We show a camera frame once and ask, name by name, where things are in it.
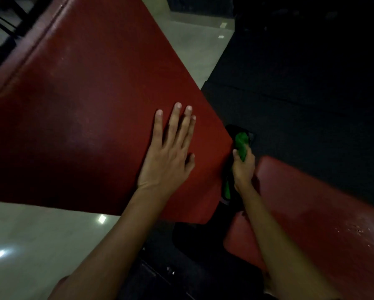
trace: glossy floor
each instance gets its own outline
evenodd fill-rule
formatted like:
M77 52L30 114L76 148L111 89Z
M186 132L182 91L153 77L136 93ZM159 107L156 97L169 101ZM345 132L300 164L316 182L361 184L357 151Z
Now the glossy floor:
M144 1L201 88L233 30L220 28L219 18L172 15L163 0ZM117 219L0 203L0 300L46 299L56 282L74 270Z

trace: green object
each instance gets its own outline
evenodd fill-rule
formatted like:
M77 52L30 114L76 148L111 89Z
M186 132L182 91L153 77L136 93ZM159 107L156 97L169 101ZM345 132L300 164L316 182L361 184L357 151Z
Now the green object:
M235 148L237 149L238 151L238 154L241 158L241 161L245 161L245 157L246 157L246 146L245 144L249 144L249 137L246 133L244 132L240 132L238 134L236 134L236 138L235 138ZM230 173L229 175L233 175L233 170L232 168L230 168ZM230 186L229 186L229 176L227 176L227 181L224 185L224 197L227 199L227 200L230 200L231 199L231 195L230 195Z

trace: red upholstery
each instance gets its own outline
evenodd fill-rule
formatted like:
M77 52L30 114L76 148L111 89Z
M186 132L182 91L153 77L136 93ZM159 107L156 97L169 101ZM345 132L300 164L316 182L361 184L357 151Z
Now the red upholstery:
M205 223L232 141L141 0L54 0L0 68L0 201L121 214L154 112L192 105L196 168L162 217Z
M278 223L345 299L374 299L374 208L270 157L260 160L256 175ZM264 268L248 228L237 214L224 247Z

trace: person's right arm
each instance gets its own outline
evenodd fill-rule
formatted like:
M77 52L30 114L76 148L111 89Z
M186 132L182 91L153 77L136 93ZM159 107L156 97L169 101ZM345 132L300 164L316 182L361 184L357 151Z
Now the person's right arm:
M287 236L252 186L255 156L247 147L242 162L233 151L234 187L244 202L262 257L280 300L336 300L340 294Z

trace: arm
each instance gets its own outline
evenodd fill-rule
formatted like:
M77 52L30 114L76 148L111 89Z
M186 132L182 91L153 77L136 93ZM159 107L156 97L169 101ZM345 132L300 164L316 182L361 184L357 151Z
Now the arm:
M195 116L187 106L178 129L181 104L174 106L163 143L163 112L155 114L153 138L137 182L137 190L119 221L50 300L113 300L147 235L173 192L194 168L186 163Z
M335 300L339 293L286 235L252 186L255 156L247 147L242 162L233 151L235 188L244 202L264 262L281 300Z

